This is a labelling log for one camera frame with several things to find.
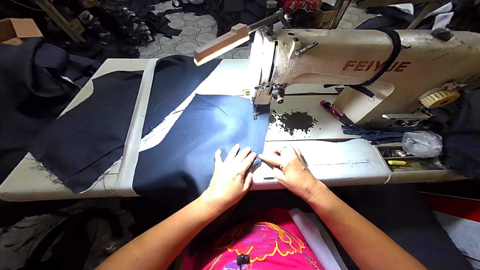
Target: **cardboard box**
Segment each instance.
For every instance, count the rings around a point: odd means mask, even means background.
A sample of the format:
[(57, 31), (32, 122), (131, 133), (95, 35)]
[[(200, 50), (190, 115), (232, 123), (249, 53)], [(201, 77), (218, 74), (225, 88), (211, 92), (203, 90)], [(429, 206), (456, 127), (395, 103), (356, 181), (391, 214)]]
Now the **cardboard box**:
[(43, 37), (32, 19), (6, 18), (0, 20), (0, 42), (20, 45), (28, 37)]
[(316, 25), (318, 28), (328, 28), (335, 17), (336, 10), (334, 7), (326, 2), (322, 2), (322, 5), (317, 7), (315, 11), (318, 12), (316, 16)]

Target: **patterned floor tile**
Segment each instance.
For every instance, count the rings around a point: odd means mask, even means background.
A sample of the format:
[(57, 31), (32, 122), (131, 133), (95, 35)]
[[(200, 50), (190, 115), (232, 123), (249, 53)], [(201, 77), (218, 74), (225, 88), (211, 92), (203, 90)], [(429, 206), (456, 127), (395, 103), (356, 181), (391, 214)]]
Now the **patterned floor tile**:
[[(324, 0), (331, 5), (335, 0)], [(155, 5), (155, 11), (164, 12), (173, 9), (172, 1)], [(184, 54), (193, 56), (193, 50), (208, 43), (216, 38), (218, 25), (210, 15), (196, 16), (193, 13), (172, 13), (166, 17), (171, 21), (168, 25), (175, 29), (181, 29), (180, 36), (167, 37), (158, 36), (156, 40), (147, 46), (139, 47), (140, 58), (161, 58), (173, 54)], [(352, 29), (360, 25), (369, 18), (373, 18), (371, 14), (367, 14), (364, 10), (351, 4), (342, 20), (338, 24), (339, 29)], [(235, 48), (229, 52), (220, 55), (222, 59), (244, 59), (250, 56), (251, 46)]]

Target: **red surface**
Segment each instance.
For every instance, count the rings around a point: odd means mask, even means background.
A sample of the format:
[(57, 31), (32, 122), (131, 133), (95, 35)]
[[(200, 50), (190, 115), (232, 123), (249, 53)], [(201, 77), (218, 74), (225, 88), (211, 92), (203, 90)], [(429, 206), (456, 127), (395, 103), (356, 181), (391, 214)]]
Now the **red surface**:
[(432, 209), (459, 218), (480, 222), (480, 201), (423, 193)]

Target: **pile of fabric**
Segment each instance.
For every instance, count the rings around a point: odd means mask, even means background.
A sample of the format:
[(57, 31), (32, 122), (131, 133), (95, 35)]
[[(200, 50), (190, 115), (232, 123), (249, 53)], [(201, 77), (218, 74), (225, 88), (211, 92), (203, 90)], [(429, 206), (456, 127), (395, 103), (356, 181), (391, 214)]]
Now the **pile of fabric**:
[(0, 184), (99, 67), (41, 38), (0, 43)]
[[(368, 8), (368, 13), (379, 14), (360, 24), (357, 29), (406, 29), (419, 15), (426, 3), (398, 4)], [(473, 0), (443, 0), (436, 9), (428, 13), (416, 29), (449, 28), (458, 31), (480, 32), (480, 5)]]
[(256, 23), (264, 19), (266, 14), (266, 0), (204, 0), (201, 4), (178, 1), (178, 6), (185, 13), (193, 12), (197, 16), (211, 15), (218, 24), (217, 37), (229, 32), (236, 24)]
[(154, 14), (155, 7), (142, 1), (105, 0), (103, 6), (94, 6), (83, 11), (79, 18), (85, 25), (85, 43), (49, 40), (69, 53), (103, 62), (108, 58), (138, 58), (137, 46), (145, 46), (155, 40), (157, 34), (172, 38), (181, 30), (168, 26), (165, 14), (179, 12), (169, 10)]

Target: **oil stain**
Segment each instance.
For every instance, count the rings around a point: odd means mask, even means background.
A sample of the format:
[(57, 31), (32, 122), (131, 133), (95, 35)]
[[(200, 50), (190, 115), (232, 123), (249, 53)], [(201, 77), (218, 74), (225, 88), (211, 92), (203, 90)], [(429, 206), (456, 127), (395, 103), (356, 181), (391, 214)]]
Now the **oil stain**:
[(318, 123), (318, 121), (312, 116), (308, 115), (304, 111), (293, 111), (292, 113), (283, 113), (277, 115), (280, 123), (279, 125), (283, 130), (293, 135), (294, 130), (301, 130), (305, 133)]

